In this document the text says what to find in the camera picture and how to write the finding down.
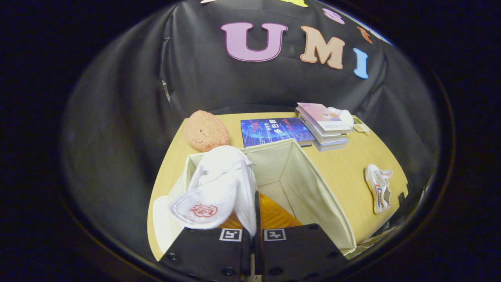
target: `pink letter u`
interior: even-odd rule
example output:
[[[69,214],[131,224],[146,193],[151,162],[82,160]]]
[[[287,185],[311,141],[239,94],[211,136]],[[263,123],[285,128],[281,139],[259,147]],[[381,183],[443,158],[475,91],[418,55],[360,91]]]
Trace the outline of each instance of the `pink letter u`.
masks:
[[[226,51],[237,60],[263,62],[278,56],[282,47],[282,32],[287,27],[279,24],[262,24],[268,31],[268,43],[261,51],[247,47],[247,31],[253,27],[250,23],[232,23],[221,27],[226,32]]]

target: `foam letter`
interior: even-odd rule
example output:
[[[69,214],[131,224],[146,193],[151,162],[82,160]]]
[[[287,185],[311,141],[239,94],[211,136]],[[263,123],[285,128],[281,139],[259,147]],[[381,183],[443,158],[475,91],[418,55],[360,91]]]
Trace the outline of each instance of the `foam letter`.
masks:
[[[357,27],[358,29],[360,29],[360,32],[362,33],[362,36],[365,38],[365,40],[367,40],[367,42],[369,42],[370,44],[372,44],[372,41],[370,40],[370,34],[367,33],[367,31],[365,31],[365,29],[361,28],[361,27]]]
[[[333,21],[336,21],[342,25],[344,25],[344,20],[341,18],[340,15],[338,15],[337,13],[329,10],[329,9],[326,9],[326,8],[322,8],[322,10],[324,11],[324,14],[330,18],[331,20]]]
[[[262,24],[268,31],[268,43],[261,51],[247,47],[247,31],[253,27],[250,23],[232,23],[221,27],[226,32],[226,51],[237,60],[246,62],[263,62],[278,56],[282,48],[282,32],[286,26],[279,24]]]
[[[353,71],[358,77],[369,78],[367,75],[367,54],[365,52],[354,48],[355,54],[357,54],[357,68]]]
[[[329,43],[325,44],[324,37],[322,37],[322,34],[317,29],[307,26],[302,26],[301,29],[306,33],[305,53],[300,56],[302,61],[316,63],[317,57],[315,57],[315,51],[317,51],[320,63],[325,64],[327,59],[331,57],[327,62],[329,67],[335,69],[343,68],[344,41],[333,37]]]

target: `fabric storage box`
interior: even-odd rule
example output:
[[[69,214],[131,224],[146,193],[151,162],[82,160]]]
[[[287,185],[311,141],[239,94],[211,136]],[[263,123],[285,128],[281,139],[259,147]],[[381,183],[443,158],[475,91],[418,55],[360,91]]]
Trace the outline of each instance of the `fabric storage box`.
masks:
[[[268,196],[302,224],[317,223],[346,255],[355,250],[350,223],[331,189],[294,139],[240,149],[255,166],[258,191]],[[187,191],[191,177],[205,153],[189,155],[182,175],[169,195],[153,204],[153,224],[158,245],[166,252],[183,226],[167,205]]]

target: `blue letter i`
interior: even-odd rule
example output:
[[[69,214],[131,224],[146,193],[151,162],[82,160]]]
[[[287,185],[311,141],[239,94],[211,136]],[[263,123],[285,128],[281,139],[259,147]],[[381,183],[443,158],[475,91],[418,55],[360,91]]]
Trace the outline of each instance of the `blue letter i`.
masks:
[[[355,69],[353,72],[361,78],[369,78],[367,75],[367,54],[365,52],[358,50],[357,48],[354,48],[353,51],[355,51],[355,54],[357,54],[357,69]]]

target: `letter m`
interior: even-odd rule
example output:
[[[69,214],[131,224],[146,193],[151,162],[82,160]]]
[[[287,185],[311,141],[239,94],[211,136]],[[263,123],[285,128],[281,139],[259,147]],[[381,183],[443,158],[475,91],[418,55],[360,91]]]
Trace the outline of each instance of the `letter m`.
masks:
[[[331,68],[343,68],[343,47],[344,41],[337,37],[331,38],[329,43],[325,43],[324,37],[317,29],[302,26],[301,29],[306,33],[306,47],[305,53],[301,55],[301,60],[308,63],[316,63],[315,51],[318,54],[320,63],[325,64]]]

